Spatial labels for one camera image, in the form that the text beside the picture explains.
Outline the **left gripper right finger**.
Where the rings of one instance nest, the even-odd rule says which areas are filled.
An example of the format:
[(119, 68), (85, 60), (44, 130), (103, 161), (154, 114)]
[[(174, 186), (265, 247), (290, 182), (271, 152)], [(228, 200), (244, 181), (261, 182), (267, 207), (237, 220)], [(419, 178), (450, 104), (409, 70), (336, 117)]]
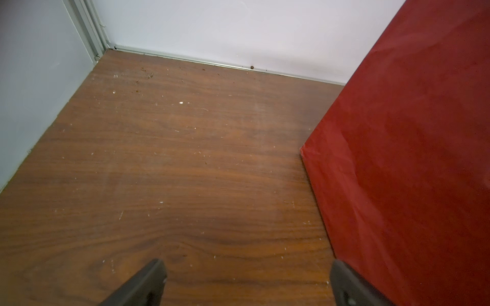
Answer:
[(385, 295), (344, 261), (334, 260), (329, 276), (336, 305), (394, 306)]

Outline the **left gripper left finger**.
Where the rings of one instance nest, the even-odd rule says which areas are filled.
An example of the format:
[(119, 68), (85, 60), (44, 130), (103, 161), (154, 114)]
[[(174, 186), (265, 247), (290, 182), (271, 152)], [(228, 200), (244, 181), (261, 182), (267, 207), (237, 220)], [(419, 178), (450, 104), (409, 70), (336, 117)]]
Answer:
[(151, 260), (99, 306), (159, 306), (166, 282), (164, 262), (160, 259)]

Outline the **red paper bag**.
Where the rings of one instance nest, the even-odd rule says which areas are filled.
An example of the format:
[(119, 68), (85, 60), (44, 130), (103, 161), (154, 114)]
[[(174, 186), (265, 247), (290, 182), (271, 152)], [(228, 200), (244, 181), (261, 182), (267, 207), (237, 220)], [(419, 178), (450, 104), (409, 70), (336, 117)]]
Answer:
[(335, 260), (394, 305), (488, 305), (489, 2), (406, 1), (301, 157)]

